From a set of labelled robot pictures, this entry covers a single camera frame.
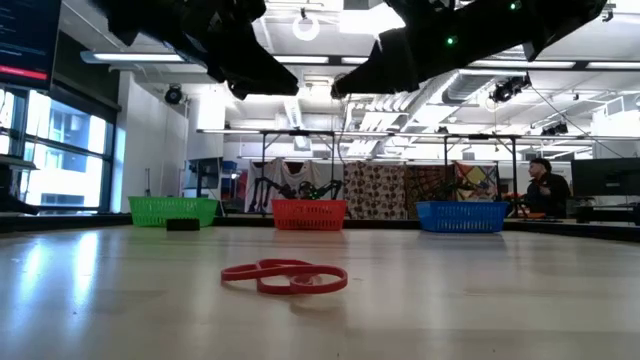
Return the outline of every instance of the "computer screen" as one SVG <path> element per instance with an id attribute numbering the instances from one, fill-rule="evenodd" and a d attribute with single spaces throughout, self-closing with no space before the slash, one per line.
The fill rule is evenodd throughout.
<path id="1" fill-rule="evenodd" d="M 0 84 L 49 90 L 61 0 L 0 1 Z"/>
<path id="2" fill-rule="evenodd" d="M 217 189 L 220 184 L 220 164 L 222 158 L 207 158 L 189 160 L 187 165 L 189 171 L 186 172 L 185 189 L 197 188 L 198 166 L 202 177 L 203 189 Z"/>
<path id="3" fill-rule="evenodd" d="M 640 195 L 640 158 L 574 160 L 574 196 Z"/>

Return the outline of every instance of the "man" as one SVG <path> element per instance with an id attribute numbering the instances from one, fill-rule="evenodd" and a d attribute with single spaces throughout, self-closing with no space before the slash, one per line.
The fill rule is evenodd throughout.
<path id="1" fill-rule="evenodd" d="M 567 199 L 571 195 L 567 181 L 551 173 L 547 159 L 533 159 L 529 164 L 529 175 L 533 178 L 527 189 L 526 200 L 532 213 L 563 219 L 567 217 Z"/>

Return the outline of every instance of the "wall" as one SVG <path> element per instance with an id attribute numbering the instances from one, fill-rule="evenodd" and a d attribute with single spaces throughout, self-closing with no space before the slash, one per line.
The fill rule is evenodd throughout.
<path id="1" fill-rule="evenodd" d="M 111 210 L 129 212 L 129 196 L 143 196 L 150 169 L 152 196 L 180 196 L 188 121 L 134 81 L 120 76 Z"/>
<path id="2" fill-rule="evenodd" d="M 224 112 L 221 114 L 212 114 L 211 107 L 206 106 L 207 101 L 213 101 L 207 98 L 192 99 L 189 103 L 189 143 L 187 145 L 187 159 L 206 159 L 212 157 L 220 157 L 223 153 L 224 135 L 220 134 L 202 134 L 196 132 L 198 124 L 206 124 L 210 116 L 221 116 L 224 126 Z"/>
<path id="3" fill-rule="evenodd" d="M 90 94 L 87 94 L 89 96 L 117 102 L 119 71 L 111 71 L 109 65 L 85 63 L 80 53 L 87 50 L 89 49 L 71 36 L 59 31 L 54 80 L 63 83 L 70 81 L 73 85 L 80 86 L 84 91 L 89 92 Z"/>

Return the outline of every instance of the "patterned fabric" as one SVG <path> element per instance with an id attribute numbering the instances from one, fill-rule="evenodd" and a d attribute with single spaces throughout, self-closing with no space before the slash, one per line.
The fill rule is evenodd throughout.
<path id="1" fill-rule="evenodd" d="M 457 191 L 460 201 L 494 201 L 498 195 L 498 168 L 496 166 L 473 166 L 455 164 L 456 177 L 464 184 L 477 187 L 476 190 Z"/>
<path id="2" fill-rule="evenodd" d="M 404 220 L 404 167 L 357 162 L 344 168 L 344 199 L 354 220 Z"/>
<path id="3" fill-rule="evenodd" d="M 407 166 L 404 171 L 405 193 L 407 194 L 407 211 L 409 219 L 417 220 L 416 203 L 426 201 L 436 187 L 445 182 L 446 172 L 449 180 L 453 180 L 453 166 Z"/>

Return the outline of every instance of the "red basket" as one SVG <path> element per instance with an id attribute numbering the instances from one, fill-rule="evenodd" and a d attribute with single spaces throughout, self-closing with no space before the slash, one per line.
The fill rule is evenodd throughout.
<path id="1" fill-rule="evenodd" d="M 280 230 L 340 231 L 347 212 L 345 200 L 271 200 Z"/>

